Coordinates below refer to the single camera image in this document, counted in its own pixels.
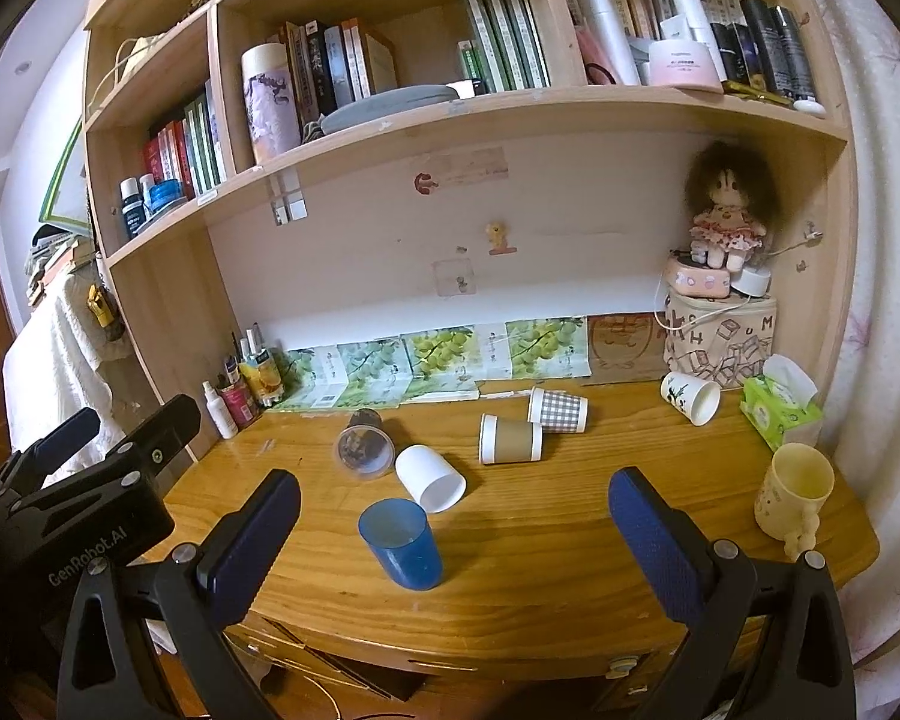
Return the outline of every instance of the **green tissue box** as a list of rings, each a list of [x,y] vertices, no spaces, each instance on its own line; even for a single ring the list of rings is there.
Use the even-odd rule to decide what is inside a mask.
[[[744,381],[740,410],[773,451],[785,443],[816,445],[823,427],[823,411],[817,404],[802,408],[786,386],[766,375]]]

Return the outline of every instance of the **desk surface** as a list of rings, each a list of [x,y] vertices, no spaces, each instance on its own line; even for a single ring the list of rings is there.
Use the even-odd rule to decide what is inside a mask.
[[[149,557],[180,541],[199,543],[270,469],[288,469],[300,481],[302,513],[253,608],[341,655],[373,644],[474,662],[579,661],[682,638],[607,516],[607,483],[623,466],[639,466],[708,538],[784,560],[782,544],[754,523],[770,450],[739,412],[738,394],[725,394],[711,423],[695,428],[656,384],[554,385],[590,398],[589,425],[581,435],[545,436],[534,464],[477,462],[481,413],[525,418],[525,398],[384,412],[398,451],[426,443],[466,476],[463,500],[430,517],[445,566],[433,590],[396,586],[361,541],[360,513],[406,493],[393,473],[361,483],[338,468],[330,447],[345,415],[264,415],[218,443],[168,494],[176,528]],[[878,553],[863,506],[839,474],[818,539],[838,585]]]

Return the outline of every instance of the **bookshelf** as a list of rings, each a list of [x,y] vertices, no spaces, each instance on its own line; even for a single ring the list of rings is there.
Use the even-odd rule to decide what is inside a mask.
[[[429,106],[319,139],[255,166],[242,103],[241,53],[284,20],[338,23],[354,15],[395,45],[404,84],[458,79],[456,42],[469,37],[461,0],[213,0],[181,20],[189,0],[91,0],[85,90],[93,90],[127,38],[165,31],[146,60],[120,83],[103,84],[86,115],[91,207],[106,266],[137,355],[162,399],[187,392],[230,348],[237,319],[208,228],[269,205],[275,177],[295,170],[301,185],[468,143],[544,134],[690,132],[739,137],[768,156],[784,199],[775,245],[823,229],[813,250],[778,259],[773,292],[781,303],[775,347],[805,365],[826,390],[847,315],[856,225],[852,133],[845,90],[813,0],[769,0],[805,15],[804,42],[828,119],[755,101],[653,87],[586,85],[564,0],[530,0],[551,87]],[[149,124],[186,103],[210,79],[226,180],[127,242],[119,181],[141,175]],[[191,445],[202,456],[216,440],[209,420]]]

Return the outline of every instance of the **ceiling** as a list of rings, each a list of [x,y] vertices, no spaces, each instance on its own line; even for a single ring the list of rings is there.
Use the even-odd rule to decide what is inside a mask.
[[[20,125],[53,60],[83,23],[89,0],[36,0],[0,54],[0,197]],[[17,69],[31,63],[24,73]]]

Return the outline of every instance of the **white cloth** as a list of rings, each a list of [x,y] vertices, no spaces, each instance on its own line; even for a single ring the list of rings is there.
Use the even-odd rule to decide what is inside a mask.
[[[120,341],[106,341],[87,308],[93,275],[91,267],[53,280],[4,360],[14,449],[23,451],[84,406],[100,416],[97,436],[48,476],[46,485],[98,463],[125,435],[113,418],[113,396],[98,369],[132,355],[133,348],[126,334]]]
[[[876,720],[900,697],[900,33],[875,0],[817,1],[847,86],[859,182],[853,295],[824,443],[880,539],[876,564],[841,593],[854,661],[888,650],[856,673],[860,717]]]

